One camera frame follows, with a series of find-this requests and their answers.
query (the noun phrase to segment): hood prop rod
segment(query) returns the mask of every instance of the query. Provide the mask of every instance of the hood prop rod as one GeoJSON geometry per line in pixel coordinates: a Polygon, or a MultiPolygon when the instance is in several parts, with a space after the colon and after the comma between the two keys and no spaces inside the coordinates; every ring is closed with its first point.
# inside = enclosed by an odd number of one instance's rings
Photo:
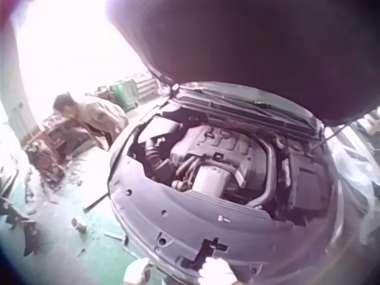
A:
{"type": "Polygon", "coordinates": [[[342,130],[344,130],[347,126],[351,125],[352,121],[348,122],[348,123],[345,123],[341,128],[339,128],[338,130],[336,130],[335,132],[332,133],[332,135],[330,135],[328,138],[324,138],[322,141],[320,141],[319,143],[317,143],[315,146],[313,146],[311,149],[310,149],[310,153],[313,153],[314,150],[316,150],[318,147],[320,147],[321,145],[327,143],[330,139],[336,137],[342,130]]]}

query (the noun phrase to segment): car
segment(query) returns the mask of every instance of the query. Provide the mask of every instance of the car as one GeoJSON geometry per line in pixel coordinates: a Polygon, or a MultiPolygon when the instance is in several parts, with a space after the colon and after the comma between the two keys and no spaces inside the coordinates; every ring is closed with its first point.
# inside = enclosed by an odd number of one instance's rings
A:
{"type": "Polygon", "coordinates": [[[336,5],[110,1],[170,92],[114,143],[109,195],[129,239],[175,280],[197,284],[215,257],[241,282],[294,284],[339,240],[324,129],[375,108],[380,69],[376,35],[336,5]]]}

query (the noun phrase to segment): green floor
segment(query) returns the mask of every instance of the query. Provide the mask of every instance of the green floor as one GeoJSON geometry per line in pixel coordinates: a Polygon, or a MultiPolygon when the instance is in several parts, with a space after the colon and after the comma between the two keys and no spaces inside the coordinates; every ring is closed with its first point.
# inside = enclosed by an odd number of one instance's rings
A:
{"type": "MultiPolygon", "coordinates": [[[[108,198],[88,213],[82,209],[96,200],[106,190],[108,153],[98,149],[80,156],[68,169],[65,186],[50,195],[38,192],[38,177],[31,183],[38,201],[25,205],[24,184],[19,179],[11,199],[26,210],[37,210],[33,218],[38,222],[39,250],[23,257],[24,240],[21,228],[7,230],[1,223],[1,247],[28,284],[122,284],[127,265],[139,253],[130,244],[130,254],[118,240],[104,235],[105,232],[123,236],[115,220],[108,198]],[[73,229],[73,217],[87,226],[86,233],[73,229]]],[[[152,284],[161,284],[159,276],[152,276],[152,284]]]]}

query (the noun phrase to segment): white glove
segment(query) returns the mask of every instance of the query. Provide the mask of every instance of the white glove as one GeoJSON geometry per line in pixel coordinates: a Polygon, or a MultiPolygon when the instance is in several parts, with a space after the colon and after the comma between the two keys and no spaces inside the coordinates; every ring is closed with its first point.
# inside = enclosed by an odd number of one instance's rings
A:
{"type": "Polygon", "coordinates": [[[200,285],[231,285],[238,281],[228,263],[221,258],[207,257],[199,274],[200,285]]]}
{"type": "Polygon", "coordinates": [[[152,267],[149,258],[135,260],[125,270],[124,285],[146,285],[149,281],[149,268],[152,267]]]}

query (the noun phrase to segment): gray shirt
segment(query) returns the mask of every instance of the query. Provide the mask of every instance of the gray shirt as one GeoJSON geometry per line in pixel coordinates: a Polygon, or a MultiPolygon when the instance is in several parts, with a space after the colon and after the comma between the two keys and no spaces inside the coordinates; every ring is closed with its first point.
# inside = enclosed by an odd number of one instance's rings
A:
{"type": "Polygon", "coordinates": [[[84,96],[78,105],[79,121],[99,131],[108,132],[113,141],[128,124],[123,109],[110,101],[94,96],[84,96]]]}

